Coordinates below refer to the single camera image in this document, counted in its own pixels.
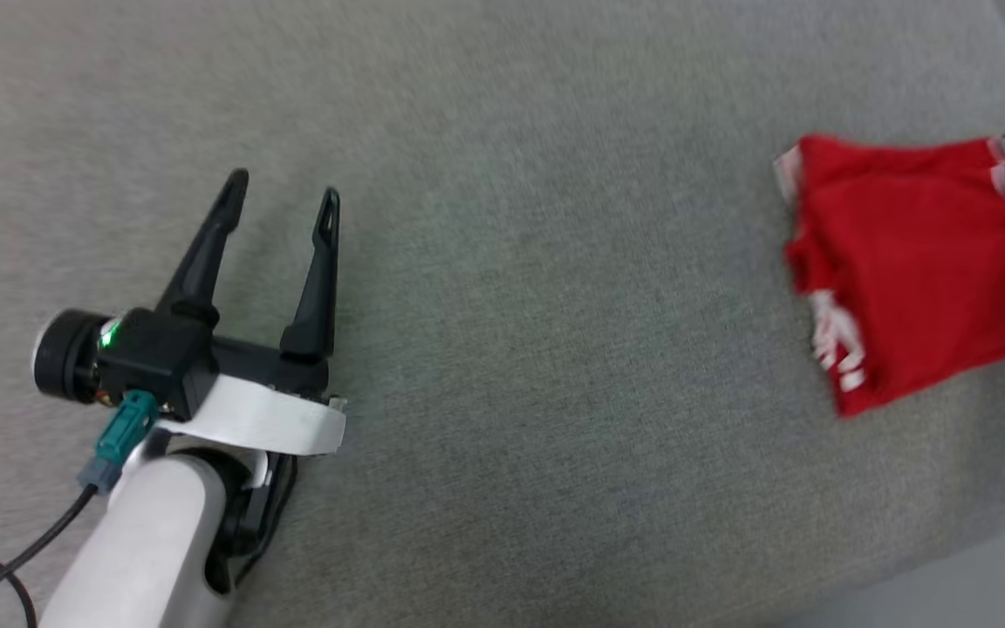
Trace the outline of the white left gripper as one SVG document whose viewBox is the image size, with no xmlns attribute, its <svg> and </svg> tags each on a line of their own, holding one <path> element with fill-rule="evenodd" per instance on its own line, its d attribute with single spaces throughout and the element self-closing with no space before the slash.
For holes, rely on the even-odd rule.
<svg viewBox="0 0 1005 628">
<path fill-rule="evenodd" d="M 236 168 L 188 246 L 157 311 L 190 317 L 216 327 L 213 304 L 226 242 L 238 227 L 249 171 Z M 340 195 L 325 190 L 312 230 L 312 259 L 291 325 L 275 347 L 234 338 L 213 339 L 218 378 L 198 413 L 162 419 L 167 432 L 216 444 L 277 454 L 334 454 L 342 444 L 346 414 L 326 392 L 334 353 Z"/>
</svg>

